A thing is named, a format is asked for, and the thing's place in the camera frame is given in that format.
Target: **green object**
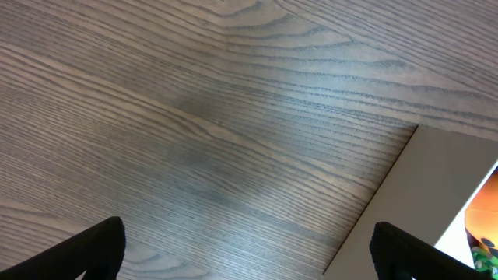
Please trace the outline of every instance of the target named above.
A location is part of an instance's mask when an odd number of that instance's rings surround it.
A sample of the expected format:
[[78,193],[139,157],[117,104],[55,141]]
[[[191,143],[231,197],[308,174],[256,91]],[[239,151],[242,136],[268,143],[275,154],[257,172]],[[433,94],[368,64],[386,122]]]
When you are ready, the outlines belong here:
[[481,247],[473,247],[471,251],[475,270],[498,280],[498,258]]

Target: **wooden table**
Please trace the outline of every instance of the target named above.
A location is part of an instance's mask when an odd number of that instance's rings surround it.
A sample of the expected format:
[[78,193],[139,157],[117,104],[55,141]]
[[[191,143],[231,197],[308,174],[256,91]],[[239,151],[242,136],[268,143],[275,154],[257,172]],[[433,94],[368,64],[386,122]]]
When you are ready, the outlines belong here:
[[[498,140],[497,14],[0,1],[0,198],[82,228],[119,215],[198,278],[319,279],[418,124]],[[26,235],[0,247],[35,247]],[[0,268],[29,255],[0,254]]]

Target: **wood grain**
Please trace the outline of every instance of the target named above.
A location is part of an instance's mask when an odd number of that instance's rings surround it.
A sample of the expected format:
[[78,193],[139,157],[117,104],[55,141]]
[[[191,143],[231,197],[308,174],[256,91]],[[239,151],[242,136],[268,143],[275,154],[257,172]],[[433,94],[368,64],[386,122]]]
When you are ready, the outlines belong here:
[[225,278],[320,278],[417,124],[498,140],[493,11],[1,1],[0,196]]
[[[39,254],[89,226],[75,224],[55,215],[14,201],[0,200],[0,270]],[[136,240],[126,240],[120,280],[202,279],[224,280],[171,256],[158,254]]]

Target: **orange object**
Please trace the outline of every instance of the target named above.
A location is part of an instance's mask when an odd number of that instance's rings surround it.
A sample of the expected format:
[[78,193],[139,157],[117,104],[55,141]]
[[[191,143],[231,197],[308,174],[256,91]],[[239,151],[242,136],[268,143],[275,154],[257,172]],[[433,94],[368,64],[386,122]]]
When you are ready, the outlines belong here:
[[498,173],[494,173],[465,209],[465,228],[482,249],[498,257]]

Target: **colorful object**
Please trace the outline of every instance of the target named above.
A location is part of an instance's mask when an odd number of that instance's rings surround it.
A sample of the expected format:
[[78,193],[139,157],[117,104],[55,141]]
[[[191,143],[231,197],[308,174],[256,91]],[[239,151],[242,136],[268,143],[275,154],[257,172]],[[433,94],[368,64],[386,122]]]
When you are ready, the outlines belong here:
[[479,247],[472,248],[475,269],[498,279],[498,173],[486,181],[465,209],[465,228],[479,242]]
[[475,270],[498,279],[498,258],[480,247],[472,248]]

